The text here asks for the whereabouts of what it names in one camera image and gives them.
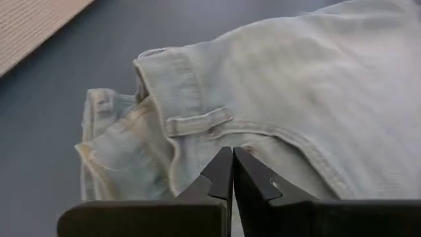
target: table surface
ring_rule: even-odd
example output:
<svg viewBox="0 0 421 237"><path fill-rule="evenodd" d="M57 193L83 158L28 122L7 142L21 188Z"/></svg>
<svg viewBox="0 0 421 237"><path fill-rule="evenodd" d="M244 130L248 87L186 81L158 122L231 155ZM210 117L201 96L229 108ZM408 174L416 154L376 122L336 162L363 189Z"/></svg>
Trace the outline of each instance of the table surface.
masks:
<svg viewBox="0 0 421 237"><path fill-rule="evenodd" d="M207 41L340 0L100 0L0 79L0 236L55 236L80 203L86 90L134 94L142 51Z"/></svg>

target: seam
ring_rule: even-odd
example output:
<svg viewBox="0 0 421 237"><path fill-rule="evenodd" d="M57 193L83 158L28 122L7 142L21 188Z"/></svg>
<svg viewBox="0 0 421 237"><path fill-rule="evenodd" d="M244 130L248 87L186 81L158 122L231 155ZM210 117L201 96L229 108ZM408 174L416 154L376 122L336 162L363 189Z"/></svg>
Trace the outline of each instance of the seam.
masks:
<svg viewBox="0 0 421 237"><path fill-rule="evenodd" d="M134 125L134 122L138 119L138 118L140 118L141 116L143 116L143 115L146 115L147 113L150 113L150 112L152 112L152 108L150 108L150 107L147 107L147 108L145 108L144 110L141 110L143 107L142 107L142 105L138 105L138 106L136 106L133 110L131 110L131 111L129 111L129 113L127 113L127 115L124 117L124 118L121 118L119 121L117 121L117 122L121 122L122 123L122 125L126 128L126 129L130 129L131 130L131 127ZM129 116L130 115L132 115L133 113L135 113L135 112L138 112L140 110L140 112L139 112L139 114L138 115L136 115L136 117L134 117L134 118L129 118Z"/></svg>
<svg viewBox="0 0 421 237"><path fill-rule="evenodd" d="M78 145L75 145L75 148L76 148L76 151L78 151L80 157L82 158L82 161L84 162L84 164L87 167L89 167L91 171L94 171L91 173L96 174L98 180L102 184L103 190L105 191L104 193L105 199L111 199L111 200L116 199L115 188L113 187L111 181L108 179L106 174L104 174L97 165L91 162L91 160L95 160L95 157L92 154L90 147L88 147L85 144L78 144Z"/></svg>
<svg viewBox="0 0 421 237"><path fill-rule="evenodd" d="M203 90L200 81L197 79L197 73L193 70L193 65L189 59L189 57L185 53L178 53L178 55L183 59L183 63L186 64L186 69L190 71L193 75L194 86L197 90L197 94L199 95L199 110L203 113L205 108L203 106Z"/></svg>
<svg viewBox="0 0 421 237"><path fill-rule="evenodd" d="M248 146L248 145L253 146L253 144L259 144L259 143L261 143L261 142L263 142L263 141L265 141L265 140L269 139L270 137L271 137L271 136L263 136L263 137L260 137L260 138L256 138L256 139L251 140L251 141L249 141L249 142L245 142L245 143L241 144L240 146L241 146L241 147L245 147L245 146Z"/></svg>
<svg viewBox="0 0 421 237"><path fill-rule="evenodd" d="M275 136L287 143L299 148L307 157L310 164L324 177L324 180L337 192L339 197L355 198L355 194L349 188L345 179L329 164L323 154L306 138L292 131L274 125L261 124L257 122L235 121L223 124L214 132L212 140L218 139L226 134L232 133L254 133L266 136Z"/></svg>
<svg viewBox="0 0 421 237"><path fill-rule="evenodd" d="M147 113L150 113L151 111L143 111L142 113L139 114L138 117L136 117L136 119L138 119L140 116L146 115ZM141 143L142 147L144 149L146 149L147 151L149 151L150 154L155 154L161 158L158 158L157 160L152 157L152 162L155 164L155 166L163 173L163 178L166 180L166 182L168 183L168 173L166 171L166 165L164 165L161 161L161 159L163 159L163 157L165 157L165 155L163 155L161 153L161 151L153 149L152 146L149 144L149 142L147 141L147 138L145 136L142 135L141 132L139 132L138 130L134 129L134 121L128 121L127 119L124 119L122 121L122 125L129 130L130 132L133 132L139 139L139 142Z"/></svg>
<svg viewBox="0 0 421 237"><path fill-rule="evenodd" d="M89 140L92 140L93 138L93 131L95 131L95 110L96 110L96 106L95 104L92 102L92 98L89 98L88 100L89 102L89 127L91 128L89 133L88 133L88 138Z"/></svg>
<svg viewBox="0 0 421 237"><path fill-rule="evenodd" d="M155 105L155 109L157 110L157 114L159 117L159 122L161 124L161 127L165 127L165 119L163 118L162 115L162 105L161 102L157 99L155 92L153 90L151 90L151 85L149 84L149 82L146 80L145 77L145 73L144 73L144 69L142 68L141 64L138 63L136 60L134 60L134 65L136 68L136 72L139 74L139 79L142 81L143 85L145 86L146 90L149 92L149 95L151 96L152 102ZM175 139L172 139L168 136L166 136L166 134L164 133L164 137L168 140L168 142L171 143L171 145L174 148L174 156L173 156L173 160L172 163L170 164L170 170L168 171L168 176L169 176L169 184L170 184L170 191L177 196L178 194L180 194L180 192L178 191L178 189L176 188L176 185L174 183L174 163L176 162L176 160L178 160L180 158L180 146L177 143L177 141Z"/></svg>
<svg viewBox="0 0 421 237"><path fill-rule="evenodd" d="M88 142L92 140L93 137L93 103L91 94L87 92L86 101L84 103L84 118L82 122L82 142ZM84 163L82 159L82 154L78 151L81 157L81 167L80 167L80 182L81 182L81 197L83 201L89 201L92 199L97 199L97 192L99 187L95 185L95 181L92 177L92 173L89 170L89 167ZM87 179L90 176L90 188L87 187Z"/></svg>

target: light blue jeans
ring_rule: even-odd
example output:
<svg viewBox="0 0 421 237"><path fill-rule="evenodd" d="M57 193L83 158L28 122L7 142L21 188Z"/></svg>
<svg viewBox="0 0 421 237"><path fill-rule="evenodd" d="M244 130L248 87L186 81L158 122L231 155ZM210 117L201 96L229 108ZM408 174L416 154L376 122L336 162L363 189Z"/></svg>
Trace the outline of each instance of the light blue jeans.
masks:
<svg viewBox="0 0 421 237"><path fill-rule="evenodd" d="M421 198L418 14L349 1L143 53L136 98L88 92L85 199L174 197L223 146L321 199Z"/></svg>

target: waistband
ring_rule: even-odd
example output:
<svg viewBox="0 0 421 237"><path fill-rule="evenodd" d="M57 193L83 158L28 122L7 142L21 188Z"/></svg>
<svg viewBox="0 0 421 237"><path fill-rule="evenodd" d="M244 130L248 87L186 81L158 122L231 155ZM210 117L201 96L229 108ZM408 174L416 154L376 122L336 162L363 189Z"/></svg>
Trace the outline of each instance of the waistband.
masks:
<svg viewBox="0 0 421 237"><path fill-rule="evenodd" d="M233 119L231 110L215 96L205 99L204 82L181 48L146 51L134 65L139 76L137 98L153 98L167 136L204 132Z"/></svg>

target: cloth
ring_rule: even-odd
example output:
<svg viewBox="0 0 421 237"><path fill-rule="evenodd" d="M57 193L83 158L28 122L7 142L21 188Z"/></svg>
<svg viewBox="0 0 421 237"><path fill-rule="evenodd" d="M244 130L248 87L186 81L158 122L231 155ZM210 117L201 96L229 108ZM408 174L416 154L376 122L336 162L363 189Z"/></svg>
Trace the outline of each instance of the cloth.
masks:
<svg viewBox="0 0 421 237"><path fill-rule="evenodd" d="M163 139L157 111L149 97L135 103L135 96L121 95L110 89L89 90L83 128L83 142L76 145L76 149L83 161L84 201L168 199L178 195L174 187L171 192L168 183L174 156L172 147ZM271 137L243 137L243 134L219 140L221 147L243 146L312 195L320 199L335 198L310 163L287 143ZM216 155L205 149L201 152L209 152L209 160ZM198 176L202 169L190 172ZM235 198L232 218L232 236L243 236Z"/></svg>
<svg viewBox="0 0 421 237"><path fill-rule="evenodd" d="M76 145L84 201L174 197L159 162L171 147L157 121L150 99L138 105L110 89L87 92L83 142Z"/></svg>
<svg viewBox="0 0 421 237"><path fill-rule="evenodd" d="M285 141L340 198L421 198L418 13L409 0L349 1L144 53L138 97L174 146L173 192L221 146L266 140L255 150L269 167L285 165Z"/></svg>
<svg viewBox="0 0 421 237"><path fill-rule="evenodd" d="M421 198L418 13L349 1L142 53L136 97L88 92L85 198L177 196L223 146L320 199Z"/></svg>

